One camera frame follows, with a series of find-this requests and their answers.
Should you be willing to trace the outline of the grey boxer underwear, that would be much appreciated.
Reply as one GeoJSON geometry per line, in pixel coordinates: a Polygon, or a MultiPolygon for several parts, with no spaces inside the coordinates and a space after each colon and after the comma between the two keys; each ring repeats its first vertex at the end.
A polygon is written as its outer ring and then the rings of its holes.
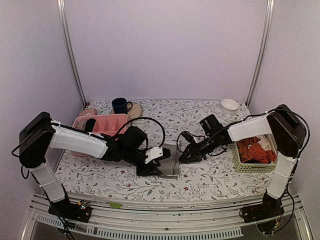
{"type": "Polygon", "coordinates": [[[177,146],[173,144],[164,144],[163,149],[170,150],[170,157],[160,160],[158,169],[161,171],[159,176],[161,179],[176,181],[180,175],[180,162],[179,157],[181,153],[178,151],[177,146]]]}

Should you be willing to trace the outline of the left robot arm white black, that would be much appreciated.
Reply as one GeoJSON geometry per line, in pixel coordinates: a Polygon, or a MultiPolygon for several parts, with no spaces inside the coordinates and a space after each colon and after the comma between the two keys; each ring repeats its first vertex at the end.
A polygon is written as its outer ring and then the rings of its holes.
{"type": "Polygon", "coordinates": [[[128,123],[124,127],[127,129],[121,127],[113,136],[94,134],[61,124],[52,120],[48,112],[41,112],[21,130],[15,150],[20,164],[31,172],[55,209],[63,217],[70,217],[75,211],[74,205],[46,163],[49,148],[78,152],[104,161],[125,161],[136,167],[139,177],[161,174],[158,159],[164,155],[163,148],[141,149],[142,143],[148,142],[146,133],[128,123]]]}

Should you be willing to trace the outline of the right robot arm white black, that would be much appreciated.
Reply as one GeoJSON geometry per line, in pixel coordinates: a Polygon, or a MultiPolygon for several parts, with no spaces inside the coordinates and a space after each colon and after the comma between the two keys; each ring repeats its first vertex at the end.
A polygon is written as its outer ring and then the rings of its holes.
{"type": "Polygon", "coordinates": [[[306,121],[285,104],[281,104],[265,113],[249,115],[226,126],[211,114],[201,120],[200,125],[206,138],[195,142],[192,137],[186,137],[189,144],[178,159],[180,163],[198,163],[223,145],[260,135],[273,136],[277,147],[277,164],[258,208],[262,218],[269,218],[278,210],[282,196],[294,176],[301,153],[310,138],[306,121]]]}

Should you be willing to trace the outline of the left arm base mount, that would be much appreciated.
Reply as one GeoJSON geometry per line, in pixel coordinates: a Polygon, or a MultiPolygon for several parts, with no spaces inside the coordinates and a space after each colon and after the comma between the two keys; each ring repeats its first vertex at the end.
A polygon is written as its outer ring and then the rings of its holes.
{"type": "Polygon", "coordinates": [[[88,223],[91,215],[92,208],[90,206],[83,206],[82,203],[71,203],[69,199],[64,199],[58,202],[49,200],[48,213],[60,217],[61,219],[73,220],[82,223],[88,223]]]}

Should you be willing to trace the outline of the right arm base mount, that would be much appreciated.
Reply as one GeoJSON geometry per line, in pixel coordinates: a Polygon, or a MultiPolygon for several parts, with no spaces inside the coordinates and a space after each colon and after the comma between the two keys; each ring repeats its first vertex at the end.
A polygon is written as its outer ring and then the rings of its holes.
{"type": "Polygon", "coordinates": [[[239,210],[239,216],[245,223],[252,223],[269,218],[280,217],[285,213],[282,203],[272,205],[269,203],[259,203],[245,205],[239,210]]]}

